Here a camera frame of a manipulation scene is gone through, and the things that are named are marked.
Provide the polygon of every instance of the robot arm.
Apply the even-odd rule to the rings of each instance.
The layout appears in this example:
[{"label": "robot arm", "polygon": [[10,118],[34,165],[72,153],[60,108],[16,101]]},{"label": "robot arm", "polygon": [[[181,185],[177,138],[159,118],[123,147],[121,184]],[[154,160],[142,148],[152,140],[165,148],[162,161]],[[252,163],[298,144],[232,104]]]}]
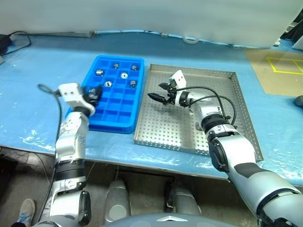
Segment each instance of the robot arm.
[{"label": "robot arm", "polygon": [[86,185],[85,141],[89,131],[88,117],[95,113],[101,86],[90,89],[88,93],[85,89],[70,83],[60,85],[56,92],[71,106],[72,112],[62,122],[56,142],[56,172],[49,217],[35,227],[78,227],[90,222],[90,197],[83,191]]},{"label": "robot arm", "polygon": [[303,226],[300,191],[276,173],[256,164],[252,144],[222,115],[213,98],[190,105],[205,95],[186,90],[174,92],[186,87],[180,70],[173,74],[169,84],[163,83],[160,87],[169,92],[168,100],[155,93],[149,93],[149,97],[164,105],[190,106],[196,118],[201,119],[213,166],[228,175],[260,226]]}]

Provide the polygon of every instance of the perforated metal tray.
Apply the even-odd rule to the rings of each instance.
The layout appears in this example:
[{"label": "perforated metal tray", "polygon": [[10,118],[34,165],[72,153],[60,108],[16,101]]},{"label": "perforated metal tray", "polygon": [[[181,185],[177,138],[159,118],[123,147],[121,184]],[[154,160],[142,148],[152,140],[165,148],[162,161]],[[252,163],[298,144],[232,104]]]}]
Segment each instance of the perforated metal tray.
[{"label": "perforated metal tray", "polygon": [[[158,84],[168,82],[168,78],[177,70],[183,71],[187,86],[211,87],[218,94],[229,97],[235,103],[238,114],[235,122],[238,126],[237,130],[252,143],[256,151],[256,160],[263,160],[236,73],[229,71],[151,64],[134,135],[135,143],[209,156],[205,134],[195,127],[196,122],[201,122],[201,119],[195,119],[187,108],[163,105],[147,95],[155,92],[167,97],[167,92]],[[213,95],[205,90],[201,90],[202,93]],[[233,117],[230,104],[225,100],[222,102],[226,113]]]}]

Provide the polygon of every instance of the computer mouse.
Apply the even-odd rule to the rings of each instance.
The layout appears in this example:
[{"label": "computer mouse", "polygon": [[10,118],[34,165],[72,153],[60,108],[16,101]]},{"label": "computer mouse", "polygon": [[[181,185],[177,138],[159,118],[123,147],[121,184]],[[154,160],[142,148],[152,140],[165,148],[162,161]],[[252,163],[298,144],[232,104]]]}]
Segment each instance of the computer mouse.
[{"label": "computer mouse", "polygon": [[303,106],[303,96],[298,96],[297,98],[295,98],[294,103],[297,106]]}]

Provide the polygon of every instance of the blue tablecloth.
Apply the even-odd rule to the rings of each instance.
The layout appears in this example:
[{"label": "blue tablecloth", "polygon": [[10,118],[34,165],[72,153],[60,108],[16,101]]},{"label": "blue tablecloth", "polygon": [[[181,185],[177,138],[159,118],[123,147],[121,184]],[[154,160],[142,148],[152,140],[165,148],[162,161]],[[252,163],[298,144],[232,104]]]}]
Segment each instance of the blue tablecloth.
[{"label": "blue tablecloth", "polygon": [[[31,47],[4,56],[0,65],[0,145],[53,154],[58,109],[54,99],[36,85],[44,83],[56,89],[62,83],[81,83],[99,54],[141,57],[145,59],[145,76],[151,63],[235,71],[264,155],[259,166],[294,185],[303,185],[302,109],[293,104],[293,97],[265,94],[242,47],[207,42],[190,45],[148,33],[103,34],[93,39],[32,36],[32,41]],[[278,49],[289,51],[290,47],[282,41]],[[63,113],[67,109],[63,104]],[[135,145],[133,136],[90,131],[86,157],[226,177],[214,169],[210,157]]]}]

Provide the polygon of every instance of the shoe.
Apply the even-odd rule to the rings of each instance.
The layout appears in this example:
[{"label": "shoe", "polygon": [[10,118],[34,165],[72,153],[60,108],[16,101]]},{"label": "shoe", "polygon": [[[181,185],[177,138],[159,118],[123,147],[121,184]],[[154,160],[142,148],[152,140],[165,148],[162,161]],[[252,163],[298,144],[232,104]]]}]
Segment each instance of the shoe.
[{"label": "shoe", "polygon": [[35,208],[35,202],[32,199],[24,200],[20,208],[18,222],[23,223],[26,227],[30,227],[35,214]]}]

